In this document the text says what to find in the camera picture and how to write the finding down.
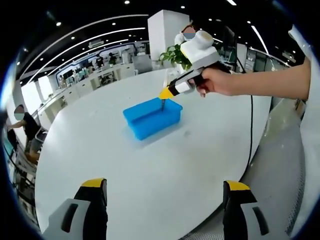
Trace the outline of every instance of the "gray floor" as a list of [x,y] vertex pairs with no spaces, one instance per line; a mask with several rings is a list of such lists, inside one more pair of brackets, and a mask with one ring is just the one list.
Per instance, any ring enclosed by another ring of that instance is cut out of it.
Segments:
[[[305,181],[300,118],[294,103],[284,99],[271,111],[260,146],[242,180],[259,202],[269,229],[287,235],[300,210]],[[222,208],[217,209],[181,240],[223,240],[222,218]]]

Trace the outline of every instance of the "green leaves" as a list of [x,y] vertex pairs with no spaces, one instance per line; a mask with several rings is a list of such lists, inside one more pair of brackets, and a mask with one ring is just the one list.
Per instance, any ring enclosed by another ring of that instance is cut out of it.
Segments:
[[159,61],[161,65],[163,66],[164,61],[170,61],[172,66],[175,66],[176,64],[181,64],[182,68],[184,70],[189,70],[192,66],[189,59],[187,59],[183,53],[180,51],[180,45],[176,44],[174,46],[169,46],[166,49],[166,52],[163,52],[159,56]]

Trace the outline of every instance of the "hand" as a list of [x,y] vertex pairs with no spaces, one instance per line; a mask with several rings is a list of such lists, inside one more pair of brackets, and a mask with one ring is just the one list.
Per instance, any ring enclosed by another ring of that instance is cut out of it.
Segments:
[[234,81],[233,78],[230,77],[231,74],[218,69],[206,68],[201,75],[205,82],[196,87],[201,97],[204,98],[208,93],[219,93],[227,96],[233,95]]

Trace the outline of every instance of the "face mask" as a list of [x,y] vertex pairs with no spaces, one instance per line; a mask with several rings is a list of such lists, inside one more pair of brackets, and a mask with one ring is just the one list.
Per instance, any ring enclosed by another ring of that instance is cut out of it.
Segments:
[[191,40],[191,39],[193,39],[194,37],[195,37],[195,33],[184,33],[183,34],[183,36],[184,36],[184,39],[186,40],[186,41],[189,41],[189,40]]
[[14,117],[17,121],[21,121],[22,119],[24,119],[25,114],[24,113],[15,113]]

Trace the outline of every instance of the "white pillar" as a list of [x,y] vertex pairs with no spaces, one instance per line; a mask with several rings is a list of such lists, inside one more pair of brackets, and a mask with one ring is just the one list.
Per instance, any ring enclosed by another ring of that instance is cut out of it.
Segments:
[[15,81],[15,83],[14,83],[14,89],[13,89],[12,96],[13,96],[13,101],[14,101],[15,107],[22,104],[24,106],[24,110],[27,112],[28,108],[26,106],[24,96],[22,95],[21,84],[20,84],[19,80]]
[[[248,48],[247,48],[246,45],[241,44],[241,43],[237,43],[237,45],[236,45],[236,55],[237,55],[240,63],[242,64],[243,68],[246,67],[247,50],[248,50]],[[241,68],[239,62],[238,61],[236,61],[236,62],[237,62],[237,65],[240,68],[240,72],[242,72],[242,68]]]
[[167,47],[175,44],[176,35],[190,23],[189,15],[161,10],[148,19],[150,56],[157,61]]
[[59,85],[58,85],[58,82],[56,79],[56,75],[52,74],[52,75],[48,76],[48,78],[49,78],[52,90],[53,90],[53,92],[55,92],[59,88]]
[[44,99],[44,96],[43,96],[43,94],[42,94],[39,81],[35,81],[34,84],[35,84],[36,90],[37,90],[37,92],[38,92],[38,94],[39,94],[39,98],[40,98],[41,102],[44,103],[44,102],[45,102],[45,99]]

